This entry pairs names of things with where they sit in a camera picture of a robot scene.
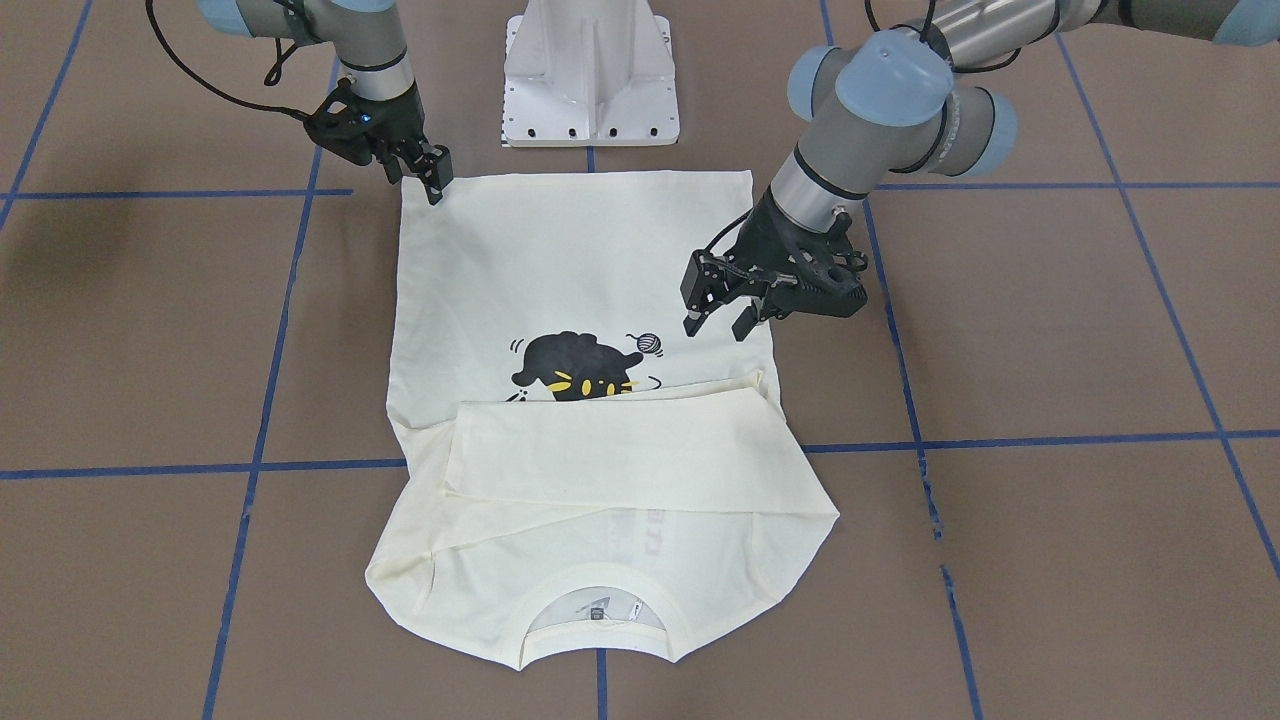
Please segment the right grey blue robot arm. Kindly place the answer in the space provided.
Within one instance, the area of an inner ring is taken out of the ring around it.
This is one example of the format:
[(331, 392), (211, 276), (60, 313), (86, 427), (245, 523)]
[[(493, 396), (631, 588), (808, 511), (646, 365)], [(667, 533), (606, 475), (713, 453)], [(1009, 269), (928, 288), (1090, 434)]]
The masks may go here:
[(301, 115), (307, 136), (355, 165), (378, 161), (393, 184), (413, 176), (430, 204), (443, 200), (454, 177), (451, 152), (425, 135), (396, 3), (201, 1), (198, 9), (224, 33), (332, 44), (340, 78), (316, 111)]

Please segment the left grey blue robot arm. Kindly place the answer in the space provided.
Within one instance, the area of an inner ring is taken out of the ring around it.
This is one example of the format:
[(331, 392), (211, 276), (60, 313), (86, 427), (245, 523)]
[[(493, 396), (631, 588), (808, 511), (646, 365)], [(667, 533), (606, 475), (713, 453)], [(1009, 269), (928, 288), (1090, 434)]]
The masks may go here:
[(732, 245), (692, 252), (685, 332), (739, 299), (748, 304), (736, 340), (794, 313), (859, 311), (868, 260), (849, 229), (883, 177), (979, 176), (1012, 149), (1011, 105), (957, 76), (998, 69), (1027, 45), (1091, 23), (1256, 47), (1277, 38), (1277, 14), (1275, 1), (933, 1), (860, 47), (810, 49), (788, 77), (790, 106), (808, 127), (755, 206), (730, 223)]

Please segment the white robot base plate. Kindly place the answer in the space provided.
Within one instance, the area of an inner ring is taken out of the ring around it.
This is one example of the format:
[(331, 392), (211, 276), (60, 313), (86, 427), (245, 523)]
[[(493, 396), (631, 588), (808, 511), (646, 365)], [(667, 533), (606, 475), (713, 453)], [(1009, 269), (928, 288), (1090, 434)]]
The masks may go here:
[(506, 23), (504, 73), (507, 147), (678, 140), (671, 26), (648, 1), (530, 1)]

